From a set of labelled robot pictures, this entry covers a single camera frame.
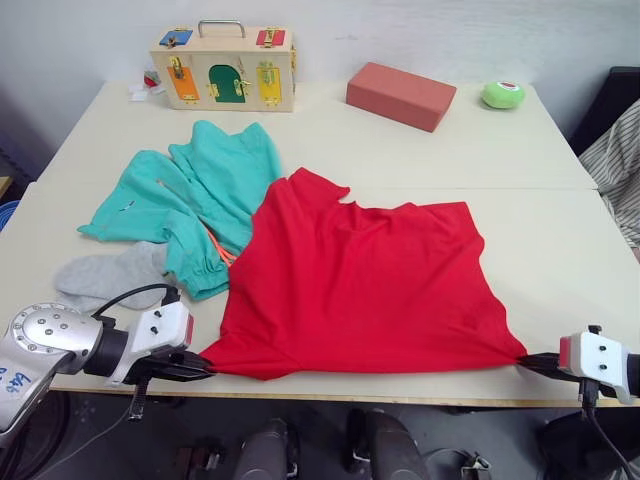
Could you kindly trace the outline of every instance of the t-shirt sleeve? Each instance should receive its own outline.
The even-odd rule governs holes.
[[[349,187],[340,187],[306,168],[296,170],[289,178],[289,185],[301,203],[318,209],[346,197],[351,190]]]

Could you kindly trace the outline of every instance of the teal shirt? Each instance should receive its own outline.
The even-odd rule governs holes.
[[[169,153],[138,152],[78,231],[102,241],[167,243],[166,270],[194,299],[208,298],[229,287],[229,272],[204,224],[239,255],[251,240],[251,216],[282,176],[280,160],[257,123],[227,135],[200,120],[191,142],[170,145]]]

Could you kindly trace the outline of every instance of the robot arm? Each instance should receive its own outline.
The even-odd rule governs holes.
[[[556,380],[580,383],[580,400],[595,402],[598,390],[621,403],[633,403],[640,396],[640,355],[615,340],[599,335],[601,328],[590,325],[560,339],[560,353],[539,353],[518,359],[518,364]]]
[[[185,351],[193,318],[181,302],[144,312],[128,331],[110,320],[57,303],[16,315],[0,340],[0,447],[19,432],[57,373],[83,370],[108,377],[109,386],[140,385],[142,396],[152,377],[189,381],[213,375],[208,361]]]

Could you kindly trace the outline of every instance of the black cable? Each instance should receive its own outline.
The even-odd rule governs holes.
[[[51,458],[58,451],[63,438],[67,434],[69,419],[71,417],[71,400],[69,392],[49,392],[45,401],[53,402],[54,399],[54,413],[56,414],[55,425],[53,431],[47,437],[47,444],[44,449],[44,453],[40,453],[36,458],[30,458],[28,465],[23,465],[24,462],[20,462],[15,473],[14,480],[28,480],[40,471],[40,469],[49,463]],[[27,442],[29,442],[29,439],[35,435],[30,428],[34,421],[34,417],[32,417],[25,425],[25,430],[28,429]]]
[[[162,299],[162,305],[177,302],[180,299],[178,289],[175,286],[169,285],[168,283],[152,283],[150,285],[145,285],[144,287],[134,288],[133,290],[129,290],[128,292],[124,292],[122,295],[118,295],[117,297],[112,298],[98,310],[96,310],[95,313],[91,316],[97,318],[102,315],[108,308],[113,307],[116,303],[121,302],[125,298],[135,295],[136,293],[146,292],[147,290],[155,290],[156,288],[164,288],[167,290],[166,296]]]
[[[73,452],[71,452],[69,455],[67,455],[66,457],[62,457],[60,460],[56,461],[55,463],[53,463],[53,465],[48,466],[46,469],[42,470],[41,472],[39,472],[35,477],[33,477],[32,480],[40,480],[42,477],[44,477],[47,473],[49,473],[51,470],[57,468],[59,465],[63,464],[64,462],[66,462],[67,460],[69,460],[70,458],[75,457],[78,453],[80,453],[82,450],[84,450],[85,448],[87,448],[89,445],[91,445],[93,442],[95,442],[97,439],[104,437],[105,435],[107,435],[109,432],[111,432],[111,430],[113,430],[114,428],[116,428],[118,425],[120,425],[122,423],[122,421],[127,418],[127,415],[129,414],[129,408],[127,408],[122,415],[120,416],[120,418],[118,418],[109,428],[106,428],[105,430],[101,431],[100,433],[98,433],[97,435],[94,435],[93,437],[91,437],[89,440],[87,440],[86,442],[84,442],[82,445],[80,445],[78,448],[76,448]]]
[[[20,459],[27,445],[27,435],[22,430],[11,442],[11,445],[3,451],[2,465],[0,466],[0,479],[13,480],[14,474],[20,465]]]
[[[607,437],[607,434],[604,433],[604,430],[598,423],[598,419],[596,418],[595,408],[587,408],[585,409],[585,412],[587,413],[587,419],[589,420],[591,425],[593,425],[593,428],[596,429],[602,441],[607,444],[611,452],[613,452],[613,454],[618,458],[618,461],[620,462],[620,466],[622,467],[622,470],[624,470],[624,473],[627,475],[627,478],[629,480],[637,480],[638,477],[636,477],[631,472],[631,467],[629,466],[629,462],[627,461],[627,459],[624,458],[624,455],[620,453],[620,450],[616,448],[616,446],[613,444],[611,439]]]

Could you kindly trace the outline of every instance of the red t-shirt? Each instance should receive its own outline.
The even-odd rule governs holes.
[[[526,351],[487,285],[465,203],[362,208],[305,169],[271,185],[230,268],[218,372],[441,372]]]

